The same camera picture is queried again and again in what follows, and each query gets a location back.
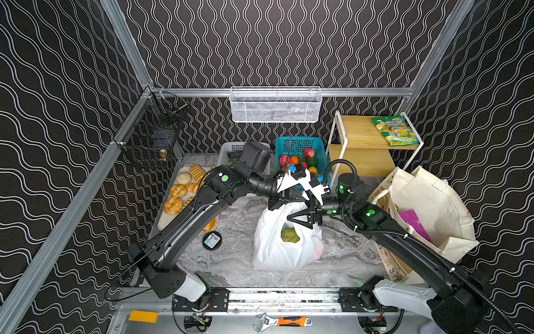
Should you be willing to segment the red apple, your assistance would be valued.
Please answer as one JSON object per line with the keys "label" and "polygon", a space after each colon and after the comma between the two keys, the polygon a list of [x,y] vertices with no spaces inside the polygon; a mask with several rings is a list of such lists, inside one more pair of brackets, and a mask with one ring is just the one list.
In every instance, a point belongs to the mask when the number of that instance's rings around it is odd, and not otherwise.
{"label": "red apple", "polygon": [[281,166],[291,165],[291,158],[287,154],[283,154],[279,158],[279,163]]}

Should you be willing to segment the green avocado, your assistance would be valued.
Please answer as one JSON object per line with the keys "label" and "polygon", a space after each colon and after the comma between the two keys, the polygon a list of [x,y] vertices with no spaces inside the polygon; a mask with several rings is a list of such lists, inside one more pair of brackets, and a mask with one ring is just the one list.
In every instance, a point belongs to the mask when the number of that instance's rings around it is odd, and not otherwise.
{"label": "green avocado", "polygon": [[307,157],[305,162],[307,163],[308,167],[318,167],[318,160],[315,157]]}

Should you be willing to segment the round black label disc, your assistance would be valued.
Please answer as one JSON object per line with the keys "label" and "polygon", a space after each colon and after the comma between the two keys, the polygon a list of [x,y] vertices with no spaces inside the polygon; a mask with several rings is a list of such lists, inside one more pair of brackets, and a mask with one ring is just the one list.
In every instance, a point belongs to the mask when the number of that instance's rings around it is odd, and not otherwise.
{"label": "round black label disc", "polygon": [[202,246],[209,251],[217,250],[221,245],[222,235],[217,231],[206,233],[202,239]]}

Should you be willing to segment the white plastic grocery bag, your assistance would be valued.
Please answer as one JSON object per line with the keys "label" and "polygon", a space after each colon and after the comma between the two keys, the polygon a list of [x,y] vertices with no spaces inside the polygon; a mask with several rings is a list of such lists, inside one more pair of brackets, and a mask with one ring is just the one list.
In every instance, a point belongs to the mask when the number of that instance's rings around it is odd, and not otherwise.
{"label": "white plastic grocery bag", "polygon": [[293,271],[321,258],[324,251],[321,227],[306,228],[288,220],[290,214],[304,208],[304,203],[289,203],[262,212],[254,234],[254,268]]}

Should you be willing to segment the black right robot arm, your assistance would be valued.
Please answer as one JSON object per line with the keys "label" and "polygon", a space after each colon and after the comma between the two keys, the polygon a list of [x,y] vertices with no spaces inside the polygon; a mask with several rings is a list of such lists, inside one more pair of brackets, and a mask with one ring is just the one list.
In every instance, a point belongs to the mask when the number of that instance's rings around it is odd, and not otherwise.
{"label": "black right robot arm", "polygon": [[473,333],[484,314],[495,305],[485,295],[485,281],[467,274],[415,236],[400,227],[377,205],[356,196],[357,177],[334,196],[326,177],[318,177],[301,165],[288,166],[278,180],[284,198],[290,189],[303,188],[297,201],[304,210],[292,220],[307,228],[331,216],[356,233],[384,246],[420,275],[428,288],[372,278],[360,290],[360,305],[368,310],[392,307],[428,317],[445,333]]}

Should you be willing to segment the green cabbage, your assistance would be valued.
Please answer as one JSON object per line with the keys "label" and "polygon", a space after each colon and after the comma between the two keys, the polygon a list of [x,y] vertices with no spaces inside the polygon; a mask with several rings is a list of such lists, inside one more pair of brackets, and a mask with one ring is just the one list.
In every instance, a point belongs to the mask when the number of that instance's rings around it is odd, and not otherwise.
{"label": "green cabbage", "polygon": [[300,241],[295,228],[285,228],[281,232],[281,239],[283,242],[296,244]]}

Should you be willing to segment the yellow label tag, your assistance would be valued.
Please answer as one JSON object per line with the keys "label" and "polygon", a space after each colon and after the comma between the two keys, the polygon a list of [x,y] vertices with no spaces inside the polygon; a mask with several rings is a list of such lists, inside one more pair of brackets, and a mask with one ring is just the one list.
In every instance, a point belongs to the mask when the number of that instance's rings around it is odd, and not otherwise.
{"label": "yellow label tag", "polygon": [[159,313],[132,310],[129,316],[129,321],[143,322],[148,324],[156,324],[159,318]]}

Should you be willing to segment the white two-tier shelf rack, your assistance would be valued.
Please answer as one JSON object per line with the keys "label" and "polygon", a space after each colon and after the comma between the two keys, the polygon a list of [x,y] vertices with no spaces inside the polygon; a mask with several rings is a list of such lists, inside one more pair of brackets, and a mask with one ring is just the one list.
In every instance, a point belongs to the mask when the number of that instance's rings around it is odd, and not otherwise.
{"label": "white two-tier shelf rack", "polygon": [[412,156],[404,164],[402,169],[405,170],[424,147],[424,142],[407,114],[403,112],[400,116],[417,137],[417,144],[390,146],[372,123],[371,116],[343,116],[336,111],[326,148],[327,157],[349,160],[360,176],[385,178],[396,168],[390,152],[407,150]]}

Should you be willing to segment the white plastic vegetable basket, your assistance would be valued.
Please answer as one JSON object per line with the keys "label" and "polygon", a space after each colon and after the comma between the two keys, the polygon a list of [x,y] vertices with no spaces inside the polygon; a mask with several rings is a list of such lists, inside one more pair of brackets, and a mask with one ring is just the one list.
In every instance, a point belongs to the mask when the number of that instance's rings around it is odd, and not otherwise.
{"label": "white plastic vegetable basket", "polygon": [[[247,142],[227,142],[221,146],[221,151],[218,158],[218,164],[230,166],[241,156],[244,151],[244,147]],[[266,146],[269,150],[269,153],[273,153],[270,146],[267,143],[258,143],[263,146]],[[271,173],[271,160],[267,163],[265,169],[261,172],[264,175],[270,175]]]}

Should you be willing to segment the green yellow snack bag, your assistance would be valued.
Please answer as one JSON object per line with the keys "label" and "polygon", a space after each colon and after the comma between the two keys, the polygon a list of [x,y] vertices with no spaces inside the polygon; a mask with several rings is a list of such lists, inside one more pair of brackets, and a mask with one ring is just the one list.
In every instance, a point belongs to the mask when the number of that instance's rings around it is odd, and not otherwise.
{"label": "green yellow snack bag", "polygon": [[419,144],[417,135],[404,121],[402,116],[373,118],[372,123],[392,147],[413,146]]}

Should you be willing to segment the teal plastic fruit basket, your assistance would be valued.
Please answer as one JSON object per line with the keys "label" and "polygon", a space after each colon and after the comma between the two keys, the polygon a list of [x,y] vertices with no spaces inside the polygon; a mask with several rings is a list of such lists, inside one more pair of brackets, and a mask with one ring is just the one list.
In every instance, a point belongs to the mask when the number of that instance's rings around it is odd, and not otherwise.
{"label": "teal plastic fruit basket", "polygon": [[320,175],[323,175],[328,165],[327,156],[325,153],[325,146],[322,139],[317,137],[306,136],[283,136],[275,141],[275,156],[276,156],[276,174],[280,175],[283,166],[279,163],[281,155],[287,154],[289,157],[296,156],[299,162],[305,162],[307,157],[315,157],[318,160],[318,167],[315,168]]}

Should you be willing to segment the small tangerine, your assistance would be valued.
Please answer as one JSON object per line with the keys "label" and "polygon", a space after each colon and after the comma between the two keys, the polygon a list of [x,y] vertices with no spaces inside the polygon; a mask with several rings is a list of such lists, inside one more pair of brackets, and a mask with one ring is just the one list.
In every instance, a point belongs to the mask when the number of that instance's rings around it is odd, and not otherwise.
{"label": "small tangerine", "polygon": [[291,160],[291,164],[294,166],[299,164],[299,159],[296,156],[291,157],[290,160]]}

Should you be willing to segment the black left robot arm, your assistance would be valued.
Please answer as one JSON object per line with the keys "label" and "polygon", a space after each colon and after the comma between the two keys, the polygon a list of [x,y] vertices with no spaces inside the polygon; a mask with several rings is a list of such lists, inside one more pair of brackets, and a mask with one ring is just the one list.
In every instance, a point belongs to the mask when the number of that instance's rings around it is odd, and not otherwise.
{"label": "black left robot arm", "polygon": [[264,178],[261,172],[269,162],[270,151],[259,143],[246,143],[241,156],[231,166],[213,168],[199,186],[194,199],[161,232],[144,245],[132,244],[128,249],[134,266],[160,299],[175,292],[196,302],[207,290],[197,276],[180,269],[177,261],[189,243],[238,199],[254,193],[271,198],[301,180],[309,180],[310,172],[297,164],[283,176]]}

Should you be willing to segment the purple snack bag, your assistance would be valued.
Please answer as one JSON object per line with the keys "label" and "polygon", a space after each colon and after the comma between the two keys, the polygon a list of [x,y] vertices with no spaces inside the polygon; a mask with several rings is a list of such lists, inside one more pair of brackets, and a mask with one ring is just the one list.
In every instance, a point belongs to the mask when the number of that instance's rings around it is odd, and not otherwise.
{"label": "purple snack bag", "polygon": [[403,221],[406,222],[406,224],[411,226],[415,232],[417,232],[420,236],[422,236],[428,242],[431,242],[430,235],[425,230],[423,224],[421,223],[419,217],[417,216],[414,210],[400,212],[399,216],[403,219]]}

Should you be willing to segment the cream canvas tote bag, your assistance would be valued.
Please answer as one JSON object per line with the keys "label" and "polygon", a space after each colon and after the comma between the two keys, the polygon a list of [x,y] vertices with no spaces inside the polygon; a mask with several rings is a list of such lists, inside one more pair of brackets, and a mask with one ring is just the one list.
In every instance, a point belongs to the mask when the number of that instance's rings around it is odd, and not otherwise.
{"label": "cream canvas tote bag", "polygon": [[[422,166],[411,173],[395,168],[371,193],[369,202],[385,210],[403,230],[453,263],[479,245],[474,218],[458,193],[447,180]],[[399,216],[408,210],[416,212],[431,242]]]}

